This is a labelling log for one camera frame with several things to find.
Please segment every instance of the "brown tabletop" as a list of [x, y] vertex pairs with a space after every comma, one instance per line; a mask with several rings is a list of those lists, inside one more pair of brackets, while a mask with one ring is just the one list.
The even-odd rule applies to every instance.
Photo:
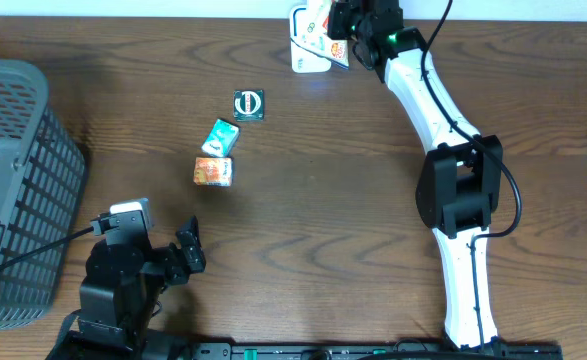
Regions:
[[[489, 246], [501, 336], [586, 359], [587, 24], [449, 22], [433, 56], [522, 190], [519, 229]], [[441, 336], [440, 254], [414, 200], [422, 146], [355, 61], [295, 74], [282, 20], [128, 18], [0, 18], [0, 58], [44, 72], [52, 108], [91, 150], [78, 228], [143, 196], [155, 246], [200, 219], [206, 272], [161, 297], [151, 328], [252, 343]], [[264, 89], [266, 120], [242, 125], [231, 188], [198, 187], [195, 157], [215, 119], [232, 119], [236, 89]], [[512, 199], [503, 181], [493, 229]], [[0, 359], [48, 354], [96, 240], [70, 245], [52, 310], [0, 332]]]

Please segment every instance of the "white logo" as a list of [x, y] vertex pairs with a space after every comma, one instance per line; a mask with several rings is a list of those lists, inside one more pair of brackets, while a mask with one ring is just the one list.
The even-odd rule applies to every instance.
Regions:
[[[251, 98], [255, 99], [254, 108], [251, 108]], [[243, 91], [242, 97], [235, 99], [235, 110], [242, 115], [253, 115], [260, 110], [260, 107], [262, 107], [262, 100], [254, 91]]]

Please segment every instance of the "wooden table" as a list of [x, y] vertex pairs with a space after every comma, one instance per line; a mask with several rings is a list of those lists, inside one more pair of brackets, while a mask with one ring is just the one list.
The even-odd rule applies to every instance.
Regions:
[[[439, 337], [444, 284], [414, 201], [415, 131], [355, 61], [293, 73], [287, 38], [280, 20], [0, 18], [0, 58], [44, 72], [53, 109], [91, 150], [78, 227], [142, 196], [155, 246], [200, 219], [206, 272], [163, 295], [152, 328], [253, 343]], [[500, 334], [586, 359], [587, 24], [450, 22], [433, 54], [522, 189], [519, 229], [489, 250]], [[215, 119], [232, 118], [236, 89], [264, 89], [266, 121], [242, 125], [231, 188], [197, 187], [195, 157]], [[493, 228], [512, 216], [503, 181]], [[49, 352], [96, 240], [71, 244], [44, 319], [0, 332], [0, 359]]]

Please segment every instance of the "wood grain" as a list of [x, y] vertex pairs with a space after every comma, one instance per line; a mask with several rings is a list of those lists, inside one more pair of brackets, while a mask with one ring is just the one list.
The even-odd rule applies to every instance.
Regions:
[[[91, 150], [78, 226], [147, 196], [159, 246], [199, 217], [207, 270], [163, 295], [152, 328], [237, 342], [439, 337], [440, 256], [413, 195], [419, 140], [399, 102], [356, 63], [294, 74], [287, 28], [0, 18], [0, 58], [44, 72], [53, 109]], [[450, 22], [433, 53], [462, 112], [500, 137], [524, 197], [518, 231], [490, 244], [501, 335], [555, 340], [567, 359], [587, 359], [587, 24]], [[265, 90], [266, 121], [242, 125], [233, 187], [196, 187], [199, 147], [245, 88]], [[512, 214], [503, 184], [494, 228]], [[1, 332], [0, 359], [48, 353], [79, 307], [95, 241], [71, 244], [50, 313]]]

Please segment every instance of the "gray plastic basket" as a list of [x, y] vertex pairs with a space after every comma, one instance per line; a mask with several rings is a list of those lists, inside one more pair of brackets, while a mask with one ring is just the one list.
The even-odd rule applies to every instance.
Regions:
[[[37, 68], [0, 60], [0, 264], [66, 236], [75, 220], [84, 157], [47, 102]], [[0, 274], [0, 329], [46, 313], [65, 251], [49, 250]]]

